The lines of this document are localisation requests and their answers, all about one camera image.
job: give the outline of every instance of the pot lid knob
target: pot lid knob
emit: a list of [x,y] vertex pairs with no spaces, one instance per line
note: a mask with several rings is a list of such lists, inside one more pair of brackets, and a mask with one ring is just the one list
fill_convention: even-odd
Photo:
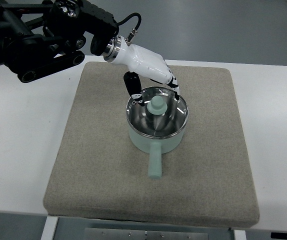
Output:
[[161,96],[154,96],[147,105],[148,111],[153,115],[162,115],[168,106]]

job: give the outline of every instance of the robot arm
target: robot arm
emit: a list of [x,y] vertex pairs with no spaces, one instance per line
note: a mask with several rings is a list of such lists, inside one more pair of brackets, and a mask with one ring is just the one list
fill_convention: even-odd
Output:
[[[36,13],[43,16],[26,23],[21,20],[23,14]],[[124,39],[118,35],[119,26],[134,16],[138,24]],[[85,58],[79,49],[86,43],[84,33],[89,32],[93,34],[92,54],[103,55],[112,64],[128,66],[132,73],[124,77],[128,91],[127,82],[136,80],[140,85],[139,74],[167,84],[179,99],[177,80],[163,57],[131,44],[140,23],[138,13],[116,22],[111,13],[87,0],[44,0],[42,4],[8,4],[0,0],[0,65],[9,67],[23,83],[76,66]],[[42,27],[44,35],[33,34],[38,27]],[[136,98],[140,92],[141,87],[130,95]]]
[[[22,14],[43,14],[24,23]],[[43,33],[32,29],[43,27]],[[86,0],[45,0],[42,4],[0,3],[0,65],[28,83],[80,64],[85,31],[94,34],[91,52],[101,55],[118,33],[114,16]]]

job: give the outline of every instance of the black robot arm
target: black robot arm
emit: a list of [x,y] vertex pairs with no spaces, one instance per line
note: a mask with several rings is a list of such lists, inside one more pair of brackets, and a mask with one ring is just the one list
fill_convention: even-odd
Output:
[[[23,14],[43,15],[23,22]],[[43,27],[43,35],[32,32],[38,27]],[[85,58],[79,50],[86,42],[85,32],[93,34],[91,53],[100,56],[118,31],[111,13],[86,0],[42,4],[0,0],[0,65],[28,83],[80,64]]]

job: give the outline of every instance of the saucepan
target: saucepan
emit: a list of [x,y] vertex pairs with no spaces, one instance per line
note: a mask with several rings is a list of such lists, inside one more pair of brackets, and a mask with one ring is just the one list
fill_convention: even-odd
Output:
[[162,154],[175,149],[181,142],[188,121],[188,107],[180,96],[165,87],[142,90],[144,105],[131,97],[126,105],[128,132],[132,143],[149,154],[148,176],[162,177]]

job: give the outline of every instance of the white table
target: white table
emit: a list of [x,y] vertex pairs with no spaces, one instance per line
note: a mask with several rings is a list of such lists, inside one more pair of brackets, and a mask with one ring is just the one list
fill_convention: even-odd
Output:
[[[86,56],[76,67],[31,83],[0,66],[0,212],[47,215],[43,197],[90,61],[104,62]],[[230,70],[260,210],[252,229],[287,232],[287,66],[167,63]]]

